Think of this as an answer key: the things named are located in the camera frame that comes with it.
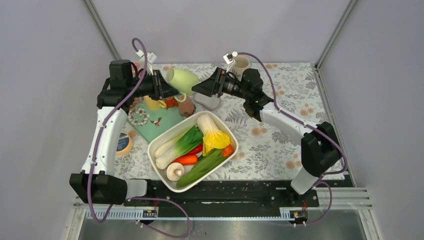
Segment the light green mug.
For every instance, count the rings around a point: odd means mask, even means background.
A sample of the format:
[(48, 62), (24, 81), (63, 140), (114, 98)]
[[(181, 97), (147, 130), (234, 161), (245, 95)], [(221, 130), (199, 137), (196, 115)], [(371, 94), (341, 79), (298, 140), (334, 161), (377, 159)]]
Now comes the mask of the light green mug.
[(192, 87), (200, 82), (199, 77), (195, 73), (180, 68), (170, 68), (166, 73), (165, 80), (179, 91), (177, 96), (174, 97), (179, 103), (184, 102), (188, 96), (193, 95), (195, 92)]

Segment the yellow mug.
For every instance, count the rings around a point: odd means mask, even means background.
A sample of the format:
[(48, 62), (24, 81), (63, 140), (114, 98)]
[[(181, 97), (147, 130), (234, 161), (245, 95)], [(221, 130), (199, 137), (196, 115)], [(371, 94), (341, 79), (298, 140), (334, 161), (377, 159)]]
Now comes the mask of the yellow mug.
[(147, 108), (150, 109), (151, 111), (157, 111), (159, 109), (167, 108), (167, 105), (163, 100), (153, 100), (151, 97), (147, 95), (143, 97), (143, 100)]

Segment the cream floral mug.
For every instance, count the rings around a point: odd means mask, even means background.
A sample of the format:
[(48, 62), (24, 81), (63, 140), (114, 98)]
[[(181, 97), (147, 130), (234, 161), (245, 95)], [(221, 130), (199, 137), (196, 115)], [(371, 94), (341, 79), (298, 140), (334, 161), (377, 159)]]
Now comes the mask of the cream floral mug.
[(244, 55), (237, 55), (234, 58), (234, 65), (231, 68), (231, 72), (235, 75), (238, 80), (242, 79), (243, 72), (251, 67), (249, 59)]

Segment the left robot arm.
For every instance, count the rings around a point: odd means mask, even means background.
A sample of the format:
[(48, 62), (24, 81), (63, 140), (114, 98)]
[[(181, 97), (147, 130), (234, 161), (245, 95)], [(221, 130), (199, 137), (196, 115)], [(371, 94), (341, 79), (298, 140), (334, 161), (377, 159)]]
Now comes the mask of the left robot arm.
[(152, 204), (155, 192), (144, 179), (124, 180), (115, 176), (115, 157), (121, 129), (134, 99), (149, 96), (163, 100), (177, 95), (160, 70), (137, 69), (130, 60), (113, 60), (109, 78), (97, 96), (97, 120), (92, 144), (79, 173), (69, 184), (85, 204), (121, 205), (136, 197), (144, 206)]

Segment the small orange mug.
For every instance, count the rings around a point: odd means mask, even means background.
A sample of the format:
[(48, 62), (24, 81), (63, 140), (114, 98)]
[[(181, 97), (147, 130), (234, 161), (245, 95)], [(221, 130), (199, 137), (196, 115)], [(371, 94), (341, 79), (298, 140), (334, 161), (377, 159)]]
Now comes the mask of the small orange mug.
[(178, 107), (179, 103), (176, 100), (175, 96), (168, 97), (164, 100), (166, 109)]

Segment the green floral tray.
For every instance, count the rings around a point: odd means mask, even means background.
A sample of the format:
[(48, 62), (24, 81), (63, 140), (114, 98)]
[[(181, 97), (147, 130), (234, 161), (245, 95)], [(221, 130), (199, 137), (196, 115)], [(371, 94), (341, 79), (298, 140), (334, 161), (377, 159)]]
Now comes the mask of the green floral tray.
[(177, 107), (151, 111), (145, 105), (144, 97), (134, 99), (127, 116), (129, 125), (149, 143), (183, 119)]

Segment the pink tall cup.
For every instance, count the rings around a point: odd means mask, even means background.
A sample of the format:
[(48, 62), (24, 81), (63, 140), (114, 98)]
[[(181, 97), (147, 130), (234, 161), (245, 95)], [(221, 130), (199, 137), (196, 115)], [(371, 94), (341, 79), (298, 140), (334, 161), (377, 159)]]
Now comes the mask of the pink tall cup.
[(131, 63), (131, 70), (133, 76), (136, 76), (136, 74), (138, 74), (141, 69), (142, 67), (138, 61), (134, 61)]

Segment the white rectangular basin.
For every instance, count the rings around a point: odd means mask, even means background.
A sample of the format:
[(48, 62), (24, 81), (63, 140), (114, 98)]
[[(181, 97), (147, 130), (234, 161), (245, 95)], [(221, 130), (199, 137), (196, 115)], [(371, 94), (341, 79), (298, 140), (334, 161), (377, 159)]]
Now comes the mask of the white rectangular basin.
[(234, 134), (219, 117), (200, 111), (152, 140), (147, 154), (161, 181), (182, 193), (228, 162), (238, 148)]

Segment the napa cabbage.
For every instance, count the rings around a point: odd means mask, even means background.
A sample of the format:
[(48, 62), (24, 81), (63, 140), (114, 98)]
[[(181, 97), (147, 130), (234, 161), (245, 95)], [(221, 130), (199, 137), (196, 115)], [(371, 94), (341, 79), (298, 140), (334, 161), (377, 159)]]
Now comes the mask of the napa cabbage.
[(199, 130), (203, 134), (202, 155), (207, 156), (213, 149), (224, 149), (232, 144), (232, 140), (228, 134), (220, 130), (215, 124), (213, 118), (208, 114), (201, 114), (196, 120)]

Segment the bok choy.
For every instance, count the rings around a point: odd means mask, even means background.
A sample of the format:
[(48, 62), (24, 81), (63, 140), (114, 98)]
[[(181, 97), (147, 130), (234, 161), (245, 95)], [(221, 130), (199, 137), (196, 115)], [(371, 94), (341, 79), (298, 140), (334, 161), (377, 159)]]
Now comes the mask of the bok choy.
[(203, 142), (203, 133), (195, 125), (163, 144), (154, 154), (155, 165), (164, 170), (176, 158), (181, 157)]

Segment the orange carrot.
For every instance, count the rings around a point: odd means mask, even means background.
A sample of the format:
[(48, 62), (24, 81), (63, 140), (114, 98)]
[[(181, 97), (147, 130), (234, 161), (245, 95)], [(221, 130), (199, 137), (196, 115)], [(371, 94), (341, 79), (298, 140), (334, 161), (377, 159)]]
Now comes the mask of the orange carrot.
[(185, 165), (195, 165), (199, 161), (199, 157), (195, 154), (184, 155), (176, 158), (173, 162)]

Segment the green cucumber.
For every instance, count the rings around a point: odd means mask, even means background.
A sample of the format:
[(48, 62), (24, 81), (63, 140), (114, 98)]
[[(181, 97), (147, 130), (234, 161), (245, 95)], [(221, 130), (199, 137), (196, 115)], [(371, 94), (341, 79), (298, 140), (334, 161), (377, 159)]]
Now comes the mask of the green cucumber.
[(199, 163), (197, 163), (188, 173), (185, 173), (183, 177), (177, 181), (177, 188), (184, 188), (185, 186), (199, 180), (207, 173), (212, 171), (227, 158), (224, 158), (221, 154), (222, 149), (214, 149), (207, 156), (203, 157)]

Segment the white mushroom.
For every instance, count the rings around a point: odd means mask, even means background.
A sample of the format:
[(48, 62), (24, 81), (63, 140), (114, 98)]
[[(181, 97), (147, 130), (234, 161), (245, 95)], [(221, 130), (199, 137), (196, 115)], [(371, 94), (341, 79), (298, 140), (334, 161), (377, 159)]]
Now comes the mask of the white mushroom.
[(166, 169), (166, 176), (169, 181), (177, 182), (185, 174), (184, 166), (181, 163), (173, 162)]

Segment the floral tablecloth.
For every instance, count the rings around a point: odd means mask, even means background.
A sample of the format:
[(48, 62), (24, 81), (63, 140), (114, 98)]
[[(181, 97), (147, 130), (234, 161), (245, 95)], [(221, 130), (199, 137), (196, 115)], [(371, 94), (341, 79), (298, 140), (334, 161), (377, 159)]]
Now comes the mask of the floral tablecloth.
[[(276, 97), (278, 105), (304, 120), (328, 120), (310, 63), (254, 63), (263, 79), (264, 92)], [(249, 117), (243, 100), (230, 95), (220, 98), (214, 110), (238, 141), (236, 155), (208, 176), (210, 181), (291, 180), (301, 169), (301, 148), (296, 140), (269, 124)], [(157, 180), (148, 157), (148, 142), (127, 122), (122, 128), (133, 146), (115, 158), (115, 176), (122, 179)]]

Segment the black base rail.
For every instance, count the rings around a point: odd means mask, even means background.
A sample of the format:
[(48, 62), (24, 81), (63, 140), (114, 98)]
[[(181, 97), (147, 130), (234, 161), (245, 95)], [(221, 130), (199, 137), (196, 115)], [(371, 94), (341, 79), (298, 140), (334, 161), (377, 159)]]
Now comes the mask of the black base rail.
[(184, 192), (173, 192), (162, 181), (148, 180), (145, 198), (168, 199), (178, 204), (249, 203), (266, 207), (316, 208), (317, 192), (298, 195), (288, 180), (201, 181)]

